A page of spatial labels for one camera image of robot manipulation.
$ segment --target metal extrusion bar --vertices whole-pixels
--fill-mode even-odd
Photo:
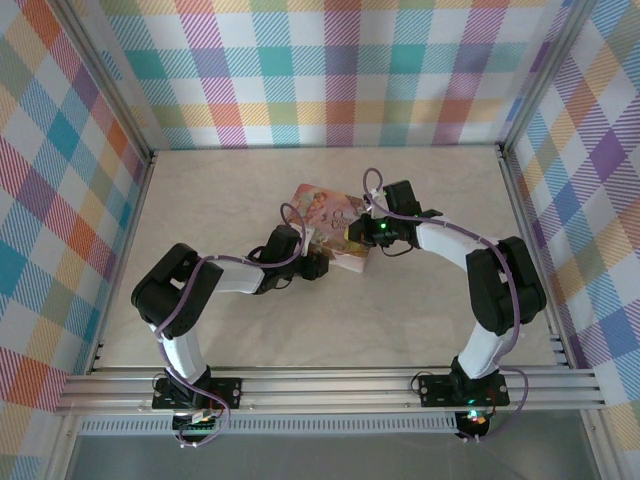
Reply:
[[[507,195],[509,196],[509,201],[511,202],[511,206],[516,217],[516,223],[518,224],[518,229],[520,230],[522,238],[527,244],[527,248],[531,253],[531,258],[536,267],[536,270],[538,271],[542,286],[544,287],[544,290],[547,294],[548,302],[547,308],[545,308],[544,310],[544,314],[547,318],[547,322],[551,326],[553,333],[559,335],[562,345],[567,346],[570,345],[569,335],[567,335],[567,332],[562,322],[560,321],[560,313],[558,312],[557,307],[558,303],[555,300],[553,289],[551,288],[551,283],[549,282],[549,278],[547,277],[546,271],[544,269],[540,250],[537,242],[535,241],[535,235],[531,227],[532,223],[527,218],[527,214],[524,210],[524,201],[515,183],[515,179],[509,165],[512,155],[512,152],[498,147],[498,161],[500,164],[500,169],[502,170],[502,176],[504,178],[504,183],[507,189]],[[565,355],[567,363],[571,367],[576,368],[577,360],[571,348],[565,348],[563,354]]]
[[[507,149],[515,147],[523,132],[529,125],[533,115],[553,82],[562,63],[569,54],[573,43],[580,34],[589,14],[597,0],[580,0],[574,2],[569,16],[562,27],[558,38],[553,42],[546,55],[545,63],[538,72],[531,91],[527,93],[522,107],[518,112],[511,129],[507,133],[504,145]]]
[[[418,371],[447,374],[448,369],[226,369],[216,377],[241,377],[243,396],[234,415],[409,413],[456,411],[459,408],[422,408],[409,382]],[[525,368],[529,379],[527,410],[600,409],[604,399],[591,370],[561,367]],[[61,415],[157,414],[151,410],[152,379],[161,369],[96,372],[73,376],[58,406]],[[523,394],[523,379],[504,372],[511,405]]]
[[[113,77],[104,65],[104,61],[93,45],[82,21],[69,5],[68,0],[48,0],[48,3],[64,27],[65,32],[69,35],[76,50],[78,50],[83,64],[89,70],[98,89],[104,95],[122,128],[127,133],[132,146],[142,158],[149,161],[152,157],[153,149],[147,143],[138,122],[120,95]]]
[[[102,310],[102,314],[100,319],[98,320],[97,334],[94,335],[93,342],[91,343],[91,349],[89,350],[91,354],[87,359],[87,364],[85,365],[85,371],[87,374],[90,374],[93,370],[93,365],[100,357],[98,355],[98,351],[101,347],[101,342],[104,338],[104,330],[107,325],[107,318],[109,318],[109,312],[113,308],[113,304],[118,297],[118,292],[120,291],[120,284],[122,283],[122,277],[124,276],[125,266],[127,265],[127,260],[129,259],[129,253],[131,253],[131,246],[133,245],[133,237],[136,234],[136,230],[138,229],[138,223],[140,222],[140,217],[142,216],[142,208],[144,207],[144,200],[147,197],[147,192],[149,191],[149,185],[151,184],[151,177],[153,175],[153,170],[155,168],[155,157],[151,159],[151,163],[149,163],[145,167],[145,171],[142,177],[142,182],[140,184],[140,192],[138,194],[138,200],[136,201],[136,206],[133,210],[133,215],[131,216],[131,221],[129,222],[129,228],[127,230],[127,234],[124,240],[124,245],[122,247],[122,253],[118,257],[118,263],[115,269],[114,280],[111,283],[111,287],[109,288],[109,293],[107,295],[107,304],[105,308]]]

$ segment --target white floor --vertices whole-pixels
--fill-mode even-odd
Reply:
[[[487,236],[517,235],[490,147],[291,149],[160,154],[98,366],[159,366],[156,342],[131,291],[177,242],[202,254],[246,255],[279,223],[300,183],[361,194],[362,173],[409,179],[424,210]],[[211,297],[197,325],[211,366],[444,366],[475,320],[466,274],[421,251],[371,252],[365,272],[338,267],[262,296]],[[542,316],[503,363],[552,365]]]

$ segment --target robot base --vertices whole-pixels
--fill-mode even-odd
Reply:
[[[422,407],[504,407],[510,403],[505,379],[498,374],[492,375],[486,386],[469,392],[464,399],[456,394],[450,375],[420,375],[418,394]]]

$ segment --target robotic arm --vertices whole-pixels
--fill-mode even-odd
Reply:
[[[449,375],[418,377],[422,406],[507,405],[498,360],[514,345],[508,333],[514,329],[515,336],[520,324],[531,322],[546,306],[524,242],[517,237],[479,237],[448,224],[436,210],[423,212],[406,180],[384,187],[381,181],[366,198],[370,213],[349,226],[349,240],[383,248],[407,242],[411,249],[436,253],[467,272],[476,325],[464,350],[453,359]],[[309,240],[311,235],[305,232],[303,237]],[[242,379],[211,377],[193,327],[213,293],[259,295],[276,288],[280,280],[291,281],[295,276],[315,280],[326,274],[329,258],[306,254],[307,245],[301,247],[303,255],[291,260],[300,240],[295,228],[280,225],[264,247],[249,254],[248,261],[232,257],[204,261],[209,257],[203,260],[189,246],[177,244],[137,285],[131,302],[162,343],[170,365],[167,370],[172,373],[156,382],[160,388],[154,387],[154,409],[211,409],[213,396],[229,408],[239,407]],[[519,323],[514,325],[516,303]],[[172,317],[179,304],[182,308]],[[495,398],[487,398],[488,392],[492,396],[495,392]]]
[[[207,261],[196,274],[191,290],[177,316],[161,332],[159,341],[172,372],[167,379],[158,381],[161,397],[176,408],[201,409],[210,406],[210,399],[188,388],[183,379],[196,389],[215,393],[230,408],[239,405],[241,379],[213,379],[209,366],[200,353],[193,328],[213,293],[240,292],[260,295],[276,288],[280,280],[291,281],[295,276],[305,280],[322,277],[329,269],[329,258],[310,253],[301,255],[286,265],[267,268],[269,264],[290,259],[300,242],[298,231],[288,225],[279,225],[266,246],[254,249],[248,263],[231,257]],[[131,303],[154,333],[175,310],[185,295],[186,282],[202,258],[188,245],[179,243],[156,264],[136,286]]]
[[[496,392],[504,390],[501,388],[504,378],[499,375],[497,363],[506,353],[508,331],[514,326],[513,303],[496,254],[459,230],[443,228],[448,220],[440,212],[423,212],[407,180],[373,190],[370,196],[374,200],[372,209],[349,226],[350,240],[382,248],[395,241],[406,241],[412,248],[436,253],[467,272],[477,322],[466,347],[452,362],[448,381],[444,382],[446,387],[440,382],[432,393],[439,398],[444,395],[450,400],[448,406],[451,402],[483,405],[488,388]],[[398,219],[394,214],[405,219]],[[440,224],[423,223],[421,219],[425,218],[438,218]],[[485,240],[497,247],[506,259],[516,286],[520,323],[531,322],[536,313],[545,308],[546,296],[526,245],[517,237]],[[431,377],[426,380],[438,382]],[[424,406],[429,404],[429,398],[422,400]]]

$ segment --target wire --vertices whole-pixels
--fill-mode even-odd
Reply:
[[[281,287],[273,287],[274,290],[284,290],[285,288],[287,288],[289,285],[291,285],[291,282],[293,281],[293,279],[289,280],[285,285],[281,286]]]
[[[167,373],[171,375],[173,378],[175,378],[182,385],[184,385],[186,388],[188,388],[189,390],[195,393],[199,393],[200,395],[203,395],[211,399],[212,401],[215,401],[216,403],[221,405],[223,407],[224,412],[226,412],[224,421],[219,426],[219,428],[214,433],[205,437],[200,442],[187,442],[182,436],[182,431],[178,431],[178,441],[183,447],[185,446],[194,447],[194,448],[199,447],[201,445],[206,445],[207,443],[217,438],[218,435],[220,435],[220,433],[222,433],[222,431],[229,425],[229,421],[231,419],[231,409],[229,408],[229,404],[227,404],[227,402],[225,402],[224,399],[222,399],[218,395],[207,392],[205,390],[202,390],[196,387],[195,385],[190,384],[187,381],[187,379],[183,378],[178,372],[176,372],[176,370],[171,365],[171,362],[169,361],[169,357],[167,356],[167,352],[164,348],[164,345],[162,344],[162,338],[163,338],[162,332],[164,331],[165,328],[167,328],[167,326],[171,322],[175,320],[175,318],[178,316],[178,314],[182,310],[182,307],[184,307],[184,304],[186,303],[187,298],[189,298],[191,290],[193,289],[193,284],[195,283],[196,277],[198,276],[198,272],[200,272],[200,269],[206,262],[214,261],[214,260],[227,260],[227,261],[243,263],[246,265],[251,265],[259,268],[279,268],[279,267],[284,267],[285,265],[289,265],[291,262],[294,262],[302,254],[302,249],[306,242],[306,229],[304,226],[304,219],[302,218],[302,215],[300,215],[300,212],[293,205],[291,205],[290,203],[283,203],[280,205],[280,217],[282,218],[282,221],[285,223],[285,225],[290,226],[289,220],[287,220],[284,214],[285,207],[288,207],[293,213],[295,213],[295,215],[300,220],[300,225],[302,227],[300,242],[298,242],[298,246],[296,250],[293,252],[293,254],[291,255],[291,257],[289,257],[287,260],[283,260],[282,262],[277,262],[277,263],[258,263],[251,260],[247,260],[246,258],[238,258],[238,257],[229,256],[229,255],[207,255],[205,257],[202,257],[200,261],[196,264],[196,266],[193,268],[193,272],[191,272],[191,276],[189,277],[189,280],[187,281],[186,286],[182,291],[182,295],[180,297],[180,300],[178,301],[178,304],[173,309],[173,311],[169,314],[169,316],[154,331],[154,334],[158,340],[158,348],[160,350],[160,355],[168,365],[166,369]]]
[[[515,281],[513,280],[513,273],[509,268],[509,264],[507,263],[506,258],[504,258],[504,255],[502,255],[502,252],[498,250],[498,247],[496,247],[489,240],[482,237],[481,235],[478,235],[477,233],[467,230],[464,227],[460,227],[455,223],[451,223],[445,220],[439,220],[437,218],[410,217],[407,215],[398,215],[397,213],[390,212],[389,210],[381,206],[378,202],[376,202],[376,200],[373,198],[373,195],[371,195],[371,192],[369,191],[369,187],[367,186],[367,177],[372,172],[378,175],[379,183],[376,190],[380,190],[380,188],[382,188],[384,179],[382,178],[382,174],[380,173],[380,170],[374,167],[369,167],[365,170],[364,175],[362,177],[362,187],[364,188],[365,196],[369,200],[370,204],[378,208],[382,213],[384,213],[385,215],[388,215],[391,218],[397,218],[398,220],[429,223],[432,225],[439,225],[444,228],[450,228],[451,230],[454,230],[458,233],[465,235],[466,237],[469,237],[477,242],[482,243],[483,245],[490,248],[491,251],[495,254],[496,258],[500,262],[500,266],[502,267],[502,270],[504,271],[505,276],[507,277],[507,284],[509,285],[509,292],[511,293],[511,302],[513,304],[513,314],[514,314],[513,315],[514,317],[513,318],[513,335],[511,337],[510,342],[506,346],[503,346],[501,351],[495,357],[494,362],[497,363],[500,360],[500,358],[502,358],[504,355],[506,355],[511,350],[513,350],[513,347],[515,347],[516,342],[518,341],[518,337],[520,336],[520,302],[518,301],[518,292],[516,290]]]
[[[405,255],[405,254],[409,253],[411,250],[413,250],[413,245],[411,245],[411,247],[409,249],[404,250],[404,251],[402,251],[400,253],[393,253],[393,254],[387,253],[387,252],[384,251],[385,250],[384,247],[380,247],[380,250],[382,250],[382,253],[384,253],[385,257],[395,258],[395,257],[401,257],[402,255]]]
[[[496,256],[496,258],[498,259],[498,262],[500,262],[500,266],[502,267],[502,270],[505,274],[505,276],[507,277],[507,284],[509,286],[509,292],[511,294],[511,303],[513,305],[513,335],[511,336],[511,340],[509,341],[509,343],[506,346],[503,346],[503,348],[498,352],[498,354],[495,356],[493,363],[497,364],[498,361],[507,353],[509,353],[511,350],[513,350],[513,347],[516,346],[516,343],[518,342],[518,337],[520,336],[520,303],[518,301],[518,291],[516,289],[516,284],[515,281],[513,279],[513,273],[511,272],[511,269],[509,268],[509,264],[507,263],[506,258],[504,258],[504,255],[502,254],[502,252],[500,250],[498,250],[498,247],[496,247],[493,243],[491,243],[489,240],[487,240],[486,238],[482,237],[481,235],[478,235],[477,233],[474,233],[470,230],[467,230],[466,228],[460,227],[454,223],[450,223],[448,221],[444,221],[444,220],[439,220],[437,218],[423,218],[423,217],[409,217],[407,215],[398,215],[396,213],[390,212],[389,210],[387,210],[386,208],[382,207],[378,202],[375,201],[375,199],[373,198],[373,195],[371,194],[371,191],[369,191],[369,187],[367,185],[367,177],[369,176],[370,173],[375,173],[378,176],[378,186],[376,188],[376,190],[380,190],[382,188],[382,185],[384,184],[384,179],[382,178],[382,173],[380,173],[380,170],[378,170],[377,168],[374,167],[369,167],[365,170],[364,175],[362,177],[362,188],[364,189],[364,193],[365,196],[367,197],[367,199],[369,200],[369,203],[379,209],[381,212],[383,212],[385,215],[390,216],[391,218],[397,218],[398,220],[405,220],[405,221],[411,221],[411,222],[420,222],[420,223],[430,223],[432,225],[440,225],[444,228],[450,228],[451,230],[454,230],[458,233],[461,233],[477,242],[480,242],[481,244],[487,246],[488,248],[491,249],[491,251],[494,253],[494,255]],[[513,420],[520,415],[520,412],[522,411],[522,409],[524,408],[524,404],[527,401],[527,396],[529,394],[529,379],[527,378],[527,375],[520,369],[518,368],[514,368],[514,367],[500,367],[502,368],[502,370],[505,371],[511,371],[511,372],[516,372],[519,373],[520,375],[522,375],[522,378],[524,379],[524,392],[522,394],[522,400],[520,401],[520,403],[518,404],[518,407],[516,408],[516,410],[509,416],[508,420],[503,423],[497,430],[488,433],[487,435],[485,435],[485,439],[488,437],[494,437],[496,435],[498,435],[500,432],[503,432],[504,429],[506,427],[508,427],[511,423],[513,423]],[[465,437],[469,437],[469,438],[473,438],[470,435],[464,433],[464,432],[460,432],[463,434],[463,436]]]

